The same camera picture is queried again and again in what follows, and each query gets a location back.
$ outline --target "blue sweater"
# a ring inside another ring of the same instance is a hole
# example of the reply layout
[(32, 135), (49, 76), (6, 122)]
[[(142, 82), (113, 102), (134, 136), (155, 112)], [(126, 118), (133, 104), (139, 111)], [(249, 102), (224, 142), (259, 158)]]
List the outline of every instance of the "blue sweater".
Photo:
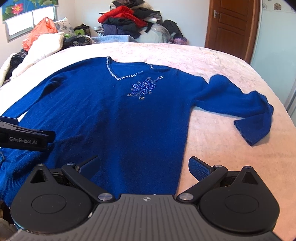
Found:
[(244, 119), (234, 122), (249, 145), (270, 131), (273, 107), (265, 96), (243, 94), (228, 78), (208, 84), (166, 66), (93, 58), (52, 74), (11, 106), (4, 116), (20, 126), (53, 130), (46, 152), (3, 148), (0, 199), (10, 205), (34, 166), (60, 168), (94, 155), (91, 181), (108, 192), (175, 194), (191, 108)]

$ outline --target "sequin pattern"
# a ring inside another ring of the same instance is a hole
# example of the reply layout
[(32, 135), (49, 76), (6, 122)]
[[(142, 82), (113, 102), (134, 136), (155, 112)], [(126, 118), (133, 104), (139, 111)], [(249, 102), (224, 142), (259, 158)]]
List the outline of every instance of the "sequin pattern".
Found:
[(140, 74), (140, 73), (143, 72), (143, 71), (141, 70), (141, 71), (138, 72), (138, 73), (135, 73), (135, 74), (131, 74), (131, 75), (127, 75), (127, 76), (123, 76), (123, 77), (118, 78), (118, 77), (112, 72), (109, 63), (110, 63), (110, 62), (109, 62), (109, 57), (107, 57), (107, 68), (108, 68), (108, 70), (109, 70), (109, 73), (110, 73), (114, 78), (116, 78), (117, 80), (122, 80), (122, 79), (125, 79), (125, 78), (136, 77), (138, 74)]
[(145, 97), (143, 95), (152, 94), (152, 90), (156, 87), (156, 82), (163, 79), (162, 76), (158, 77), (155, 80), (152, 80), (151, 77), (148, 77), (142, 82), (137, 82), (137, 84), (133, 84), (133, 88), (128, 96), (138, 96), (140, 100), (144, 100)]

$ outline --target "floral pillow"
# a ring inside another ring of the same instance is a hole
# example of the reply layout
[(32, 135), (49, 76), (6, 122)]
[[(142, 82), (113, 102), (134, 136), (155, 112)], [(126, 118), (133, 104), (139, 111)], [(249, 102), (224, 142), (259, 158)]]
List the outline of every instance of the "floral pillow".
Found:
[(59, 32), (64, 32), (65, 34), (70, 35), (70, 37), (76, 36), (74, 29), (70, 25), (69, 20), (67, 18), (54, 22), (54, 25), (56, 26)]

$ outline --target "blue gripper pad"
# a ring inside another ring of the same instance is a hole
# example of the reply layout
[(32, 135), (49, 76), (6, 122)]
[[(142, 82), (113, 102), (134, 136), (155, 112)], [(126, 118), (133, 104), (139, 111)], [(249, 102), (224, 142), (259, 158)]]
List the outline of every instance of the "blue gripper pad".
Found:
[(100, 166), (101, 160), (99, 159), (99, 157), (96, 157), (82, 165), (79, 173), (90, 180), (100, 170)]
[(210, 175), (214, 169), (196, 157), (191, 157), (188, 163), (190, 173), (200, 182)]
[(18, 120), (15, 118), (9, 118), (0, 115), (0, 121), (18, 126)]

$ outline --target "wooden door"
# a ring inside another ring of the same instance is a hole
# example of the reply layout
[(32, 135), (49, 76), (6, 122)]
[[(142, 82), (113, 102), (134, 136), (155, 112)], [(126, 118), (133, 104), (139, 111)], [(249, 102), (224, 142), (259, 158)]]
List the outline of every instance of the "wooden door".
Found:
[(205, 47), (250, 63), (259, 10), (260, 0), (211, 0)]

